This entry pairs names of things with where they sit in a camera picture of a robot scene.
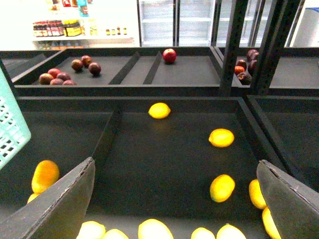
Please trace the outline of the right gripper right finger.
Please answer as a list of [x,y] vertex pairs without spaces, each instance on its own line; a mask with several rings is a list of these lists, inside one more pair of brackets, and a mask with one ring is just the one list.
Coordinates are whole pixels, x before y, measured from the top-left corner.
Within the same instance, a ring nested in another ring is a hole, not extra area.
[[318,192],[266,160],[258,163],[256,175],[281,238],[317,239]]

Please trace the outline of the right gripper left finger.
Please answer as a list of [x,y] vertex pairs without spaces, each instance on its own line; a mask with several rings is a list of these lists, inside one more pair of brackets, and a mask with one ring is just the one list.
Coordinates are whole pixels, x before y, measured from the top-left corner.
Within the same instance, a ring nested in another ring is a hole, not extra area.
[[75,239],[91,199],[95,161],[88,157],[0,224],[2,239]]

